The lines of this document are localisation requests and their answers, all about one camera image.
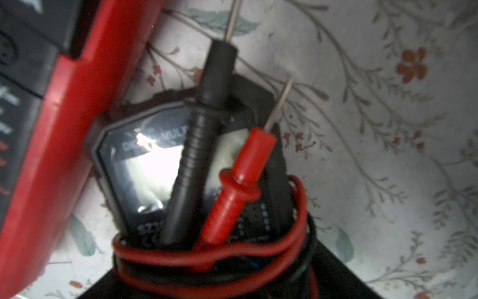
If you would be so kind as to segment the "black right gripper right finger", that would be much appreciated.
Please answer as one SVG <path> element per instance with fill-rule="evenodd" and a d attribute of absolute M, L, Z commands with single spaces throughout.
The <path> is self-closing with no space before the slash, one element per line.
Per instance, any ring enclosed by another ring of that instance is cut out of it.
<path fill-rule="evenodd" d="M 312 259 L 312 269 L 319 299 L 381 299 L 320 242 Z"/>

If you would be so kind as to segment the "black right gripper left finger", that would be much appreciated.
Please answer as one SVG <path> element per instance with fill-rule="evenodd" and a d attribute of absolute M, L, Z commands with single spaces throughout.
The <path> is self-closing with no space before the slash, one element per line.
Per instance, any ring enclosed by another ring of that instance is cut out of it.
<path fill-rule="evenodd" d="M 78 299 L 118 299 L 120 283 L 114 270 L 108 271 L 97 283 L 83 292 Z"/>

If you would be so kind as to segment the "small black multimeter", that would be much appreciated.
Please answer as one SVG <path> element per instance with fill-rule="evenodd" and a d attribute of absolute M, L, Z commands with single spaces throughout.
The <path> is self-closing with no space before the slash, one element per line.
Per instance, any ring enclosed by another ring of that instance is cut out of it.
<path fill-rule="evenodd" d="M 316 299 L 301 180 L 285 173 L 278 99 L 234 73 L 241 2 L 195 89 L 102 115 L 86 140 L 119 233 L 119 299 Z"/>

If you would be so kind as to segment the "large red multimeter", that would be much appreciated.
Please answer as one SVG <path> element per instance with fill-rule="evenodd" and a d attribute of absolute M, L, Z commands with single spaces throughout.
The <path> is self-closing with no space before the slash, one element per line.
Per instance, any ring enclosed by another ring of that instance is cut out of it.
<path fill-rule="evenodd" d="M 163 1 L 1 2 L 1 297 L 45 269 L 91 164 L 93 119 L 119 99 Z"/>

